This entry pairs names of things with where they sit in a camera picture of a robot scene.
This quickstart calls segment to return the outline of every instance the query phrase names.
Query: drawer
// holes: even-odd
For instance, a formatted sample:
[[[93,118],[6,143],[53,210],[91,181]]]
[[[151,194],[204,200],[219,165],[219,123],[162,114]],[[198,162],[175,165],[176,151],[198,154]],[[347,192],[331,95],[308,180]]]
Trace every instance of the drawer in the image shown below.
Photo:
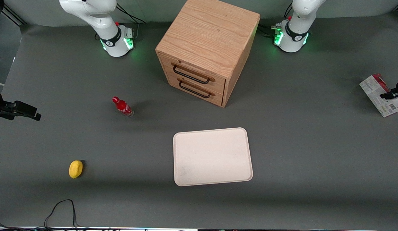
[[[212,104],[218,106],[221,106],[222,104],[223,94],[203,89],[202,86],[184,81],[182,78],[176,78],[174,76],[170,76],[169,84],[172,87],[175,87],[179,90],[187,92],[191,95],[194,95],[208,102],[211,102]]]
[[[204,74],[196,68],[189,67],[183,63],[183,61],[164,56],[163,54],[160,54],[160,59],[162,60],[168,79],[173,76],[174,78],[183,80],[185,83],[198,85],[201,89],[205,89],[210,92],[217,92],[223,95],[225,79]]]

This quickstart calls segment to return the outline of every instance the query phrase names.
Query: coca-cola bottle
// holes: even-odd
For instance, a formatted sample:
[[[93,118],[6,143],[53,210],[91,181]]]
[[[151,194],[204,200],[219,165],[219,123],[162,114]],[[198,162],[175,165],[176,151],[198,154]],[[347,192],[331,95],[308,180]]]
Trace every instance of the coca-cola bottle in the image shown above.
[[[112,98],[112,101],[115,103],[116,108],[123,113],[123,115],[126,117],[131,117],[133,115],[133,110],[125,101],[120,100],[116,96]]]

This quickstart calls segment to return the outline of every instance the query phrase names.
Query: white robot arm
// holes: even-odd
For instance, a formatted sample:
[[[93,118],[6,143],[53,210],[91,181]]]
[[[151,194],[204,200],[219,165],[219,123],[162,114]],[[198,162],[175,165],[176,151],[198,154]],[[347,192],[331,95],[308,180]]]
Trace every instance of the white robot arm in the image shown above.
[[[64,11],[92,26],[111,56],[124,56],[133,48],[132,29],[117,25],[109,15],[116,9],[116,0],[59,0],[59,3]]]
[[[293,16],[272,26],[277,30],[274,44],[286,52],[299,51],[306,44],[316,12],[326,0],[293,0]]]

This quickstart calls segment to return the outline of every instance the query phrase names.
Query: wooden cabinet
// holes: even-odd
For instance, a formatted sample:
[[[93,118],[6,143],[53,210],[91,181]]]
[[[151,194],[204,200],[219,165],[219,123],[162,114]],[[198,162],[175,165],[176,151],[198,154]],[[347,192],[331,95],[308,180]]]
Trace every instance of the wooden cabinet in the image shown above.
[[[187,0],[156,47],[169,84],[225,107],[260,15],[218,0]]]

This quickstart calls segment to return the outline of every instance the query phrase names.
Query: drawer handle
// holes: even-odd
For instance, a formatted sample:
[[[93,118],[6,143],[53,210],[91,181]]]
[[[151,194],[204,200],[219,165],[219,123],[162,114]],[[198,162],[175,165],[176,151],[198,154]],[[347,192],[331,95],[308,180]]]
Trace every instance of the drawer handle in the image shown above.
[[[210,78],[208,78],[208,80],[206,80],[206,82],[203,82],[202,80],[199,80],[199,79],[196,79],[196,78],[194,78],[194,77],[192,77],[192,76],[189,76],[189,75],[187,75],[187,74],[185,74],[185,73],[181,73],[180,71],[177,71],[176,70],[176,65],[173,65],[173,71],[176,73],[176,74],[179,74],[179,75],[181,75],[181,76],[184,76],[184,77],[186,77],[186,78],[189,78],[189,79],[191,79],[191,80],[193,80],[193,81],[196,81],[196,82],[198,82],[198,83],[201,83],[201,84],[208,84],[209,83],[209,81],[210,81]]]
[[[209,95],[202,95],[202,94],[200,94],[200,93],[195,92],[194,90],[191,90],[191,89],[189,89],[189,88],[187,88],[187,87],[182,86],[181,84],[182,84],[182,81],[179,80],[179,87],[180,87],[181,89],[185,89],[186,91],[192,92],[193,94],[196,94],[196,95],[198,95],[198,96],[200,96],[200,97],[202,97],[202,98],[209,98],[210,95],[211,95],[211,93],[209,93]]]

